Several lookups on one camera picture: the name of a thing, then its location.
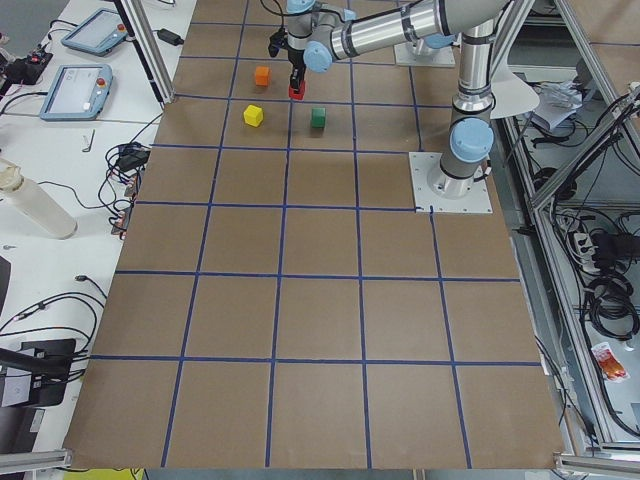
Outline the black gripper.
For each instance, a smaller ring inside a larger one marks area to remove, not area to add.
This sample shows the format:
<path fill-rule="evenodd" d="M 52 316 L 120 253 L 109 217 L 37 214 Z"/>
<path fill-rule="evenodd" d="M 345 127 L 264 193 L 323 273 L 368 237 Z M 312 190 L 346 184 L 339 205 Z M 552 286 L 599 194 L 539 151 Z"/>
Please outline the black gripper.
<path fill-rule="evenodd" d="M 302 85 L 305 80 L 306 65 L 304 62 L 304 51 L 298 49 L 288 50 L 288 60 L 291 63 L 292 71 L 290 75 L 291 85 Z"/>

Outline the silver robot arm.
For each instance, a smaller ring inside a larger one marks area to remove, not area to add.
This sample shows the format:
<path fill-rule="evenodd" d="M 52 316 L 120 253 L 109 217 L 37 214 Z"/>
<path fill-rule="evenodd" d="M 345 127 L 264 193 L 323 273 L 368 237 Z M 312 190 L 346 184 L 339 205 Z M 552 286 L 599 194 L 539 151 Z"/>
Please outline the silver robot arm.
<path fill-rule="evenodd" d="M 358 18 L 321 1 L 286 3 L 286 49 L 292 65 L 290 93 L 300 96 L 305 73 L 333 63 L 427 36 L 462 33 L 494 19 L 503 1 L 414 1 Z"/>
<path fill-rule="evenodd" d="M 432 188 L 444 198 L 464 197 L 475 182 L 476 169 L 488 159 L 494 143 L 490 115 L 497 105 L 492 80 L 532 5 L 531 1 L 438 3 L 441 31 L 458 34 L 461 40 L 448 146 L 430 172 Z"/>

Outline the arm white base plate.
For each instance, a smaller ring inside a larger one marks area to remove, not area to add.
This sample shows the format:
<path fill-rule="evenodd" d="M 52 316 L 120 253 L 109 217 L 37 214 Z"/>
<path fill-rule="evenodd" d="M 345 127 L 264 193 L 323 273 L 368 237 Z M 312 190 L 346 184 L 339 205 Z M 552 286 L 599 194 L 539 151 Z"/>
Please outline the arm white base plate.
<path fill-rule="evenodd" d="M 409 165 L 417 213 L 493 213 L 486 179 L 480 167 L 469 179 L 453 179 L 440 168 L 438 152 L 410 152 Z"/>
<path fill-rule="evenodd" d="M 454 68 L 456 65 L 451 46 L 431 48 L 424 42 L 405 42 L 394 46 L 395 63 L 409 67 Z"/>

